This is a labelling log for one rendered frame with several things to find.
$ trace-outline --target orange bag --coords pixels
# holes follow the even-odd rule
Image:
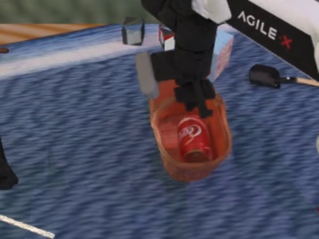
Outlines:
[[[180,160],[177,124],[188,114],[197,114],[185,110],[184,104],[175,99],[174,80],[159,83],[159,97],[149,101],[150,120],[161,154],[164,168],[177,181],[191,182],[207,177],[228,156],[231,150],[231,133],[226,118],[226,107],[222,97],[216,93],[212,100],[206,100],[213,115],[204,119],[210,134],[212,148],[217,158],[204,163],[186,163]]]

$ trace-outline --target red object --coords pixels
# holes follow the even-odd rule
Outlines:
[[[183,161],[203,162],[214,159],[208,128],[196,115],[183,118],[178,126],[179,149]]]

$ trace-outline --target blue fabric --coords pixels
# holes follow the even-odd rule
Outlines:
[[[0,192],[0,214],[57,239],[318,239],[319,89],[252,86],[256,63],[302,76],[236,34],[215,82],[233,150],[190,184],[161,165],[134,55],[0,81],[0,134],[20,178]],[[0,222],[0,238],[41,237]]]

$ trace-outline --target wooden handle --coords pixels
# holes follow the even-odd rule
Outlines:
[[[299,84],[309,85],[309,86],[317,86],[319,87],[319,82],[316,80],[306,79],[306,78],[296,78],[296,82]]]

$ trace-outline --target black spatula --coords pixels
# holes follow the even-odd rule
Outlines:
[[[279,71],[271,66],[256,64],[249,71],[252,84],[271,88],[280,88],[281,83],[299,83],[319,87],[319,82],[300,77],[280,77]]]

